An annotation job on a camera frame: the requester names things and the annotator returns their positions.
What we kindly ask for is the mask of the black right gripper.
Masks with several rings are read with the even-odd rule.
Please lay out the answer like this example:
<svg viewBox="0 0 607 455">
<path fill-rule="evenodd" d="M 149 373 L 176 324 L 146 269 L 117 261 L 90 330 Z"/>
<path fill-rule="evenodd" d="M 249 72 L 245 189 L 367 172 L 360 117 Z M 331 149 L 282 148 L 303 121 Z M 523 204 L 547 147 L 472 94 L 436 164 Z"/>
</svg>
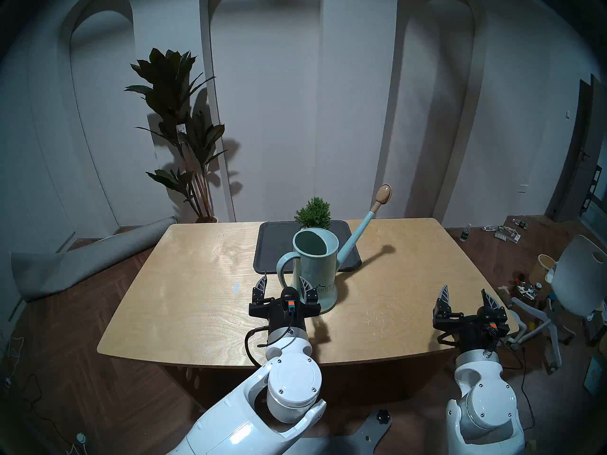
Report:
<svg viewBox="0 0 607 455">
<path fill-rule="evenodd" d="M 438 313 L 432 319 L 433 327 L 442 331 L 437 338 L 440 345 L 458 350 L 496 350 L 500 339 L 509 333 L 506 309 L 485 289 L 481 296 L 483 305 L 477 315 L 452 313 L 448 286 L 442 287 L 437 298 Z"/>
</svg>

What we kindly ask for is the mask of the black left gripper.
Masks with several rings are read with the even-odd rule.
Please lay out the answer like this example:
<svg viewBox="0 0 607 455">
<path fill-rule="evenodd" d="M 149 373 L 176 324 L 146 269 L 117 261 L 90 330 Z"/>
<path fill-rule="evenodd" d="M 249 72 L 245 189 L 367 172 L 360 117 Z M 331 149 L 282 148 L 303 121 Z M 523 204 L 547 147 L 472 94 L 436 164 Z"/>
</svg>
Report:
<svg viewBox="0 0 607 455">
<path fill-rule="evenodd" d="M 262 276 L 255 286 L 255 301 L 265 300 L 267 276 Z M 287 327 L 306 331 L 305 319 L 318 316 L 321 305 L 318 303 L 316 287 L 299 277 L 299 299 L 276 298 L 249 305 L 249 315 L 268 321 L 268 330 L 277 331 Z"/>
</svg>

